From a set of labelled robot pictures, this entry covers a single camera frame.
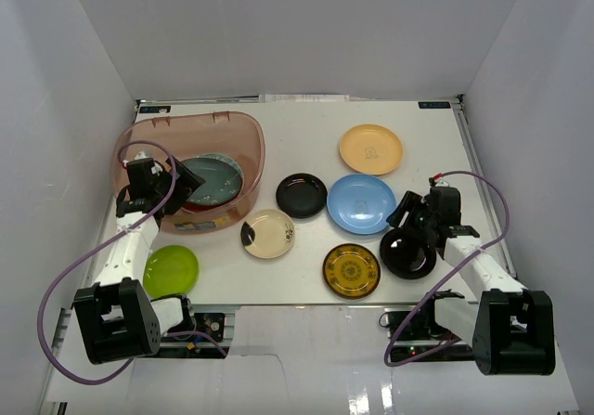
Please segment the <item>red and teal floral plate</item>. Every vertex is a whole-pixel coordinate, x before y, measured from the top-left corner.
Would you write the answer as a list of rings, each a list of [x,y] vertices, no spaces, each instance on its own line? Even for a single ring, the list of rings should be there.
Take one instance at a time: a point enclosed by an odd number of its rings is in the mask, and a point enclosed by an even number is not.
[[[239,199],[234,199],[231,201],[225,201],[225,202],[216,203],[216,204],[197,204],[197,203],[187,201],[182,206],[182,210],[187,213],[190,213],[190,214],[198,214],[198,213],[210,212],[213,210],[226,209],[226,208],[230,207],[231,205],[237,204],[238,202],[239,202]]]

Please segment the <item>dark teal ceramic plate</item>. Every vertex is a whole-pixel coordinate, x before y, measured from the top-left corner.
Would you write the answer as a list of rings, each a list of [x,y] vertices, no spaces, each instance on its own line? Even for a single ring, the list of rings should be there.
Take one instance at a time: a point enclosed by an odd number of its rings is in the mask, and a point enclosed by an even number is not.
[[[182,163],[205,183],[187,201],[216,204],[234,200],[243,186],[243,171],[232,158],[220,153],[206,153]]]

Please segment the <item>light blue plate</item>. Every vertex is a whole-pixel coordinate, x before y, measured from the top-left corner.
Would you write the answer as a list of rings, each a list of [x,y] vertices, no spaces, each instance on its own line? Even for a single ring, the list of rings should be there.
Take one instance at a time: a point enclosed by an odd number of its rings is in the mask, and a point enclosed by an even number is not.
[[[397,205],[392,189],[372,175],[346,175],[332,185],[327,196],[332,221],[360,236],[378,234],[387,228],[387,218]]]

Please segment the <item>lime green plate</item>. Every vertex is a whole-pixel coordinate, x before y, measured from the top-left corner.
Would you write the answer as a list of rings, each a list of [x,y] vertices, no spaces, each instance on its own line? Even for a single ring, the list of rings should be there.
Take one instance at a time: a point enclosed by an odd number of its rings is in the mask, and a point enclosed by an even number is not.
[[[153,299],[185,294],[194,288],[199,275],[200,264],[193,251],[182,245],[168,245],[147,260],[143,286]]]

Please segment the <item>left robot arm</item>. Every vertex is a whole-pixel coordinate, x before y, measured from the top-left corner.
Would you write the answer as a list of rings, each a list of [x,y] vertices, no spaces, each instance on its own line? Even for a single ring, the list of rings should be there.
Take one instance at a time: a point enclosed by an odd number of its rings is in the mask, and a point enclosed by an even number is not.
[[[175,214],[204,180],[172,159],[151,158],[125,166],[128,184],[116,197],[116,235],[95,282],[75,293],[73,307],[85,352],[93,364],[158,353],[169,332],[185,340],[196,317],[184,292],[151,298],[143,287],[145,265],[166,215]]]

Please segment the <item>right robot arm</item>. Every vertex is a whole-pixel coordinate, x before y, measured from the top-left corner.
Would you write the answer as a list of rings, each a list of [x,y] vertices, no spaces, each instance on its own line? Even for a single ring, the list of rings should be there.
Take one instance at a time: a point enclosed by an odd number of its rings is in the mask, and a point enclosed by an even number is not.
[[[417,247],[440,256],[472,292],[436,289],[423,298],[420,331],[438,340],[451,332],[471,347],[484,375],[550,375],[556,366],[553,304],[530,291],[486,252],[479,233],[461,222],[456,188],[433,186],[426,196],[408,191],[387,219],[392,230],[381,252]]]

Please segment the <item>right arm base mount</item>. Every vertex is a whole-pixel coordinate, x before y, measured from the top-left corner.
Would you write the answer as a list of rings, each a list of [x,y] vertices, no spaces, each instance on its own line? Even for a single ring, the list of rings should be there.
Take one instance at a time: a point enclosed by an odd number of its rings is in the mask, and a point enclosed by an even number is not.
[[[402,362],[415,358],[416,362],[473,361],[471,348],[463,341],[448,344],[454,336],[430,321],[426,315],[415,316],[394,343],[390,361]]]

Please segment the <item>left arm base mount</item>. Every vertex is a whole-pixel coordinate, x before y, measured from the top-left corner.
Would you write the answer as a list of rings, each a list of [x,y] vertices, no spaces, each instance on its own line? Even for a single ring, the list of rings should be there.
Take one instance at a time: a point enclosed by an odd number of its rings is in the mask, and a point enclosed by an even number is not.
[[[224,313],[194,313],[191,329],[211,336],[220,343],[225,338],[226,315]]]

